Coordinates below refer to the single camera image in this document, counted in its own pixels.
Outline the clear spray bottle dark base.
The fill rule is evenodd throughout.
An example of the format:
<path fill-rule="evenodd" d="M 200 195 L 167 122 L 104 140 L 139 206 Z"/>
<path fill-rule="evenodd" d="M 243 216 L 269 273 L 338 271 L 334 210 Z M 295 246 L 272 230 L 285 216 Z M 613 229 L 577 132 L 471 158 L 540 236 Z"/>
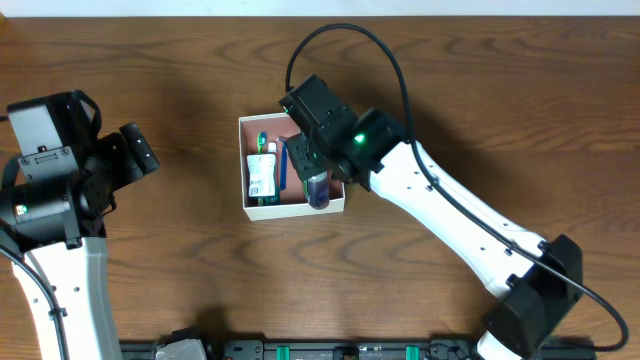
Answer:
<path fill-rule="evenodd" d="M 312 176 L 306 181 L 306 198 L 314 209 L 321 210 L 328 206 L 330 197 L 327 172 Z"/>

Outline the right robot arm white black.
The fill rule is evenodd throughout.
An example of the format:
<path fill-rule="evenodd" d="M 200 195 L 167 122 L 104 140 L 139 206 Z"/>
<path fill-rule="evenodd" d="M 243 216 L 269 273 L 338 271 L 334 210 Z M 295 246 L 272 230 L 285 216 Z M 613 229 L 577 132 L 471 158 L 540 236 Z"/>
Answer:
<path fill-rule="evenodd" d="M 452 249 L 495 296 L 486 332 L 476 345 L 483 359 L 530 359 L 581 295 L 582 251 L 560 235 L 547 241 L 509 221 L 447 174 L 389 115 L 362 116 L 346 106 L 288 108 L 299 127 L 289 156 L 304 180 L 328 170 L 357 182 L 409 213 Z"/>

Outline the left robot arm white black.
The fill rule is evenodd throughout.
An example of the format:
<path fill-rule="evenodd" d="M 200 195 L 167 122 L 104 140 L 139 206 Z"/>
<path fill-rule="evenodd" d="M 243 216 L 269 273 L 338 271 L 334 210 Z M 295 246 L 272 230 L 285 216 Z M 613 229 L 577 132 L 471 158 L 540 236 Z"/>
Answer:
<path fill-rule="evenodd" d="M 1 253 L 29 303 L 45 359 L 119 359 L 104 217 L 115 193 L 159 169 L 139 127 L 101 136 L 73 90 L 8 106 L 20 152 L 1 171 Z"/>

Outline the green white soap bar pack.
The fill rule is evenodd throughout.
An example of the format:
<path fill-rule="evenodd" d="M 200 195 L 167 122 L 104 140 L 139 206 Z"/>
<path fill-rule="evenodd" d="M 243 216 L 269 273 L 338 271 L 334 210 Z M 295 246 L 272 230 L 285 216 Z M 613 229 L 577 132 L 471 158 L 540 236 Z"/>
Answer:
<path fill-rule="evenodd" d="M 274 153 L 247 156 L 249 197 L 262 198 L 276 195 L 276 161 Z"/>

